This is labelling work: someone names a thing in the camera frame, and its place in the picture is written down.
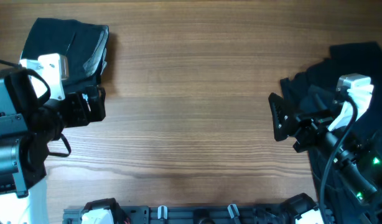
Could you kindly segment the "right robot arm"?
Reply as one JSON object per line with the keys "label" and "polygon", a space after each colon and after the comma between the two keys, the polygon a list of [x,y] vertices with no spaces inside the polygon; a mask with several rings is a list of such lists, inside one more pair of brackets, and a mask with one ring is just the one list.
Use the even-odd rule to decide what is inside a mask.
{"label": "right robot arm", "polygon": [[325,189],[329,173],[334,170],[343,185],[362,206],[369,206],[359,216],[363,223],[382,223],[382,155],[375,148],[375,138],[366,142],[351,134],[357,121],[358,107],[350,95],[339,94],[337,100],[352,108],[351,118],[340,131],[331,131],[329,125],[335,115],[324,109],[305,113],[294,108],[281,96],[268,97],[273,116],[274,138],[283,141],[289,137],[296,141],[296,152],[315,150],[326,160],[320,176],[319,208],[325,205]]}

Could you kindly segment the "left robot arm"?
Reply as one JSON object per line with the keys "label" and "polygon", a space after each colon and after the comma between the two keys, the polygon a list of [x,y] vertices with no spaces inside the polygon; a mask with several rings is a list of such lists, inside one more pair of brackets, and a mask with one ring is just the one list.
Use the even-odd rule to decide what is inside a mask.
{"label": "left robot arm", "polygon": [[105,118],[105,90],[52,97],[52,87],[34,70],[0,70],[0,223],[48,223],[48,156],[68,157],[62,131]]}

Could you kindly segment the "black shorts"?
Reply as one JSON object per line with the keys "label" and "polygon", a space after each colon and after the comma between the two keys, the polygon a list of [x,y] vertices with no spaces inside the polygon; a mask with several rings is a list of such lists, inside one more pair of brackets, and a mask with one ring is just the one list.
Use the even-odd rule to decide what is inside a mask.
{"label": "black shorts", "polygon": [[65,56],[69,78],[63,81],[63,87],[70,93],[101,83],[108,39],[107,25],[40,17],[29,32],[21,59],[36,60],[47,54]]}

